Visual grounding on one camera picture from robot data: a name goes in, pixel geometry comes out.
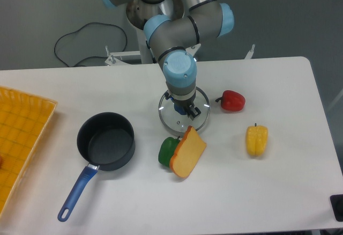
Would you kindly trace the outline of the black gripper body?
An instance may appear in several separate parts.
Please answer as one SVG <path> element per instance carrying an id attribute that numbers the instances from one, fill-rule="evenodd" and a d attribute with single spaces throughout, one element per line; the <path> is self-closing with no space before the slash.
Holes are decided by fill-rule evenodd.
<path id="1" fill-rule="evenodd" d="M 167 90 L 164 93 L 164 96 L 166 100 L 171 99 L 173 103 L 175 103 L 178 107 L 183 108 L 185 111 L 195 106 L 194 100 L 196 97 L 196 90 L 193 90 L 185 95 L 173 94 L 169 90 Z"/>

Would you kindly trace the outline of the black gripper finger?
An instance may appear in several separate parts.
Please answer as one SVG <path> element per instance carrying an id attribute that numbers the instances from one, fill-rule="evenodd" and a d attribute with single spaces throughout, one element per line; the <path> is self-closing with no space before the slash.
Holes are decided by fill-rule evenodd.
<path id="1" fill-rule="evenodd" d="M 198 107 L 195 107 L 194 105 L 187 106 L 186 113 L 187 116 L 192 120 L 201 115 L 200 109 Z"/>

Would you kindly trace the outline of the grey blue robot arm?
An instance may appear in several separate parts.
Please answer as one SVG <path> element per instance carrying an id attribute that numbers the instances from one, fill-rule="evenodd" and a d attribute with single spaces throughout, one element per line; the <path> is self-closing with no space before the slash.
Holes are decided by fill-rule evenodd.
<path id="1" fill-rule="evenodd" d="M 175 110 L 192 120 L 197 118 L 201 114 L 194 105 L 197 67 L 186 49 L 221 37 L 233 29 L 234 15 L 229 5 L 218 0 L 186 0 L 189 15 L 175 18 L 173 0 L 103 2 L 109 7 L 138 3 L 137 28 L 144 32 L 146 45 L 163 72 Z"/>

